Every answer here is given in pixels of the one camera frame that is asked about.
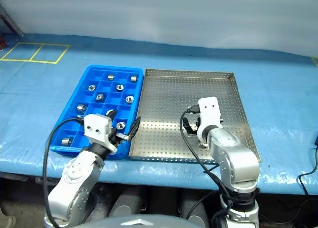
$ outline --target perforated metal tray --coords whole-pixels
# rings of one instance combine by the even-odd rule
[[[180,116],[200,98],[218,99],[223,127],[237,135],[261,162],[233,73],[146,69],[138,114],[139,130],[129,156],[138,160],[195,162],[179,130]],[[198,115],[187,115],[193,129]],[[188,138],[199,157],[212,163],[208,148]]]

